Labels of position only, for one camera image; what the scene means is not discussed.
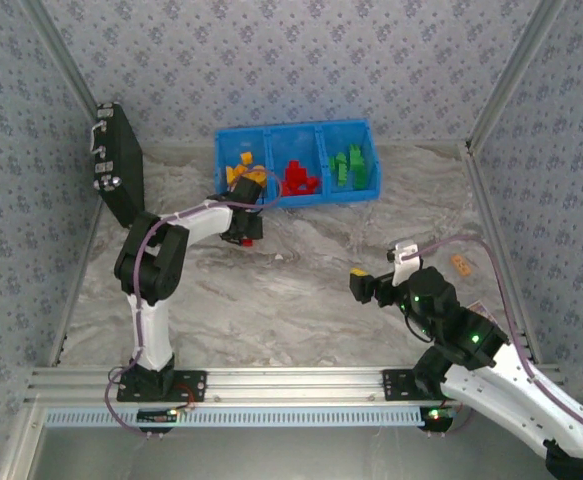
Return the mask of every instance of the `metal frame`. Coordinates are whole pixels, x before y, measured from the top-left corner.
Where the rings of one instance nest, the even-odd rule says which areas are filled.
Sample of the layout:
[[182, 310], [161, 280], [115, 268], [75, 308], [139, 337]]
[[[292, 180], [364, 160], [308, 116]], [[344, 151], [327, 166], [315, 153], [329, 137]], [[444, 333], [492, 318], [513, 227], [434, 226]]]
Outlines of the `metal frame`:
[[538, 3], [522, 38], [518, 41], [507, 65], [502, 70], [498, 83], [473, 126], [469, 136], [472, 153], [477, 154], [484, 145], [564, 3], [565, 0], [540, 0]]
[[33, 27], [40, 36], [40, 40], [47, 48], [51, 58], [53, 58], [67, 86], [73, 92], [80, 108], [89, 121], [92, 121], [96, 113], [95, 99], [87, 82], [80, 73], [78, 65], [65, 46], [51, 15], [49, 15], [40, 0], [20, 0], [20, 5], [31, 20]]
[[[411, 367], [209, 368], [206, 369], [208, 400], [196, 409], [203, 412], [235, 412], [245, 408], [254, 412], [266, 412], [267, 409], [302, 409], [310, 412], [319, 408], [335, 413], [355, 411], [371, 412], [373, 415], [377, 412], [386, 419], [392, 412], [410, 411], [408, 407], [439, 405], [439, 401], [385, 401], [382, 370], [387, 368]], [[541, 365], [538, 368], [554, 383], [562, 383], [556, 365]], [[24, 407], [17, 417], [7, 446], [0, 479], [28, 478], [49, 412], [57, 414], [71, 409], [79, 413], [89, 410], [102, 412], [108, 372], [108, 368], [35, 369], [26, 391]], [[132, 412], [134, 408], [173, 406], [172, 403], [121, 404], [115, 400], [112, 404], [116, 410], [125, 413]], [[448, 405], [457, 404], [455, 401], [448, 402]]]
[[535, 336], [531, 317], [529, 316], [524, 301], [522, 300], [523, 297], [520, 282], [515, 274], [511, 254], [506, 247], [504, 233], [500, 228], [500, 223], [496, 220], [495, 207], [485, 188], [486, 182], [478, 168], [474, 155], [468, 152], [466, 148], [459, 148], [460, 156], [467, 169], [471, 189], [475, 194], [475, 204], [478, 208], [482, 225], [484, 226], [484, 236], [495, 253], [498, 266], [504, 277], [504, 287], [506, 289], [507, 299], [513, 311], [518, 328], [520, 329], [518, 334], [524, 335], [526, 338], [533, 361], [536, 364], [542, 364], [543, 359], [540, 351], [540, 344]]
[[95, 210], [91, 217], [91, 222], [89, 223], [89, 230], [87, 232], [87, 240], [80, 252], [80, 259], [78, 261], [78, 267], [73, 277], [73, 282], [71, 283], [71, 290], [69, 290], [69, 295], [67, 301], [64, 304], [62, 310], [62, 315], [60, 316], [60, 325], [55, 333], [55, 338], [53, 340], [53, 345], [51, 347], [51, 353], [49, 354], [49, 360], [47, 365], [52, 367], [57, 366], [60, 363], [60, 354], [62, 353], [62, 345], [64, 344], [65, 336], [67, 333], [67, 328], [69, 327], [69, 321], [73, 315], [73, 309], [78, 300], [78, 295], [80, 294], [80, 289], [82, 288], [82, 282], [84, 280], [84, 275], [87, 271], [87, 265], [89, 264], [89, 255], [91, 254], [91, 248], [93, 247], [93, 242], [95, 240], [96, 233], [98, 231], [98, 225], [100, 223], [100, 215], [102, 214], [104, 202], [102, 198], [98, 197]]

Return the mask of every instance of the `robotic arm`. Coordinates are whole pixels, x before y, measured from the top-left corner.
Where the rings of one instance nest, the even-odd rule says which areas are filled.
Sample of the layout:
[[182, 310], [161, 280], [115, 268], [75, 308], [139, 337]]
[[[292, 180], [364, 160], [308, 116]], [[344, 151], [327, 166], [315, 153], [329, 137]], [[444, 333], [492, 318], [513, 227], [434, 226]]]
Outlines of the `robotic arm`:
[[[213, 195], [176, 216], [162, 217], [176, 219], [161, 225], [150, 239], [148, 246], [159, 246], [159, 252], [155, 255], [144, 252], [142, 255], [137, 272], [140, 305], [134, 294], [134, 267], [144, 238], [161, 217], [142, 212], [134, 219], [114, 269], [122, 290], [127, 294], [133, 318], [137, 318], [138, 306], [142, 311], [139, 321], [134, 322], [133, 358], [137, 357], [137, 362], [131, 375], [123, 376], [121, 380], [124, 383], [133, 379], [131, 399], [167, 400], [178, 377], [178, 372], [174, 371], [174, 354], [169, 341], [168, 299], [180, 282], [187, 248], [212, 235], [220, 235], [223, 240], [237, 245], [244, 244], [246, 240], [261, 239], [262, 218], [258, 210], [223, 203], [237, 202], [256, 207], [261, 193], [262, 187], [257, 182], [240, 177], [232, 190]], [[119, 393], [118, 400], [124, 401], [124, 395]]]
[[[398, 243], [388, 253], [392, 274], [374, 278], [354, 269], [350, 288], [361, 303], [375, 297], [380, 307], [397, 305], [407, 325], [429, 337], [433, 346], [413, 369], [417, 388], [430, 398], [459, 400], [506, 428], [545, 458], [559, 480], [583, 480], [583, 406], [533, 365], [527, 375], [502, 329], [462, 307], [453, 285], [434, 267], [422, 268], [416, 252], [413, 242]], [[386, 392], [391, 377], [383, 378]]]

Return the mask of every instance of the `yellow block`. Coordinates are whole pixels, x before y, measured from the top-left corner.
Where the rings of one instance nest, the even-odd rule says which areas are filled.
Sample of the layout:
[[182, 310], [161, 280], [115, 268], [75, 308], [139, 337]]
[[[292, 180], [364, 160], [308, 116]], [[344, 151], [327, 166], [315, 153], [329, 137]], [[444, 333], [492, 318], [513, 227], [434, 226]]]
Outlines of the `yellow block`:
[[240, 160], [242, 160], [243, 165], [251, 165], [253, 163], [253, 155], [251, 152], [241, 153]]
[[239, 177], [240, 175], [242, 175], [247, 170], [248, 170], [248, 168], [245, 167], [244, 165], [238, 165], [235, 168], [226, 167], [226, 171], [227, 171], [227, 185], [231, 185], [235, 181], [235, 179], [237, 177]]
[[[253, 167], [253, 170], [264, 170], [264, 167], [262, 165], [256, 165]], [[265, 172], [249, 172], [244, 176], [257, 182], [261, 187], [267, 186], [267, 174]]]
[[356, 277], [366, 277], [368, 273], [364, 270], [360, 270], [359, 268], [352, 268], [351, 275], [355, 275]]
[[453, 264], [455, 269], [458, 271], [458, 273], [460, 275], [462, 275], [463, 277], [468, 277], [469, 275], [471, 275], [471, 267], [469, 267], [469, 264], [467, 263], [467, 261], [464, 259], [464, 257], [462, 255], [452, 256], [451, 263]]

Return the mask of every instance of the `small wooden block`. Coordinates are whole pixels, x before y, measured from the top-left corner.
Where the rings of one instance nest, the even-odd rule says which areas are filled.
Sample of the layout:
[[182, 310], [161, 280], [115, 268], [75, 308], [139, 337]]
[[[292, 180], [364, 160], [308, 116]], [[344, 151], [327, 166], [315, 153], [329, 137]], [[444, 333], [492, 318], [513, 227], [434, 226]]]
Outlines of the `small wooden block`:
[[469, 267], [469, 264], [462, 255], [452, 256], [451, 263], [461, 276], [468, 277], [469, 275], [471, 275], [472, 272], [471, 267]]

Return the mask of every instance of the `marble surface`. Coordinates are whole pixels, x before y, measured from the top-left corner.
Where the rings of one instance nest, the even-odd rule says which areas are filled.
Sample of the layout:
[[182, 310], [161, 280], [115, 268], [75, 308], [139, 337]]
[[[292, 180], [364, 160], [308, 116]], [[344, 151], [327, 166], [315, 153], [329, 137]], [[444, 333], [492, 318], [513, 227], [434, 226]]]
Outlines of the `marble surface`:
[[[417, 147], [380, 146], [383, 189], [376, 202], [263, 213], [265, 238], [251, 248], [209, 238], [193, 246], [171, 297], [171, 339], [180, 366], [412, 365], [427, 345], [395, 307], [360, 305], [349, 270], [391, 270], [387, 247], [481, 233], [464, 165]], [[212, 149], [145, 152], [147, 208], [171, 213], [213, 193]], [[105, 209], [68, 328], [60, 366], [114, 365], [132, 353], [129, 306], [113, 275], [127, 231]], [[460, 277], [461, 253], [473, 274]], [[455, 244], [425, 258], [456, 285], [465, 304], [481, 300], [503, 324], [495, 276], [479, 246]]]

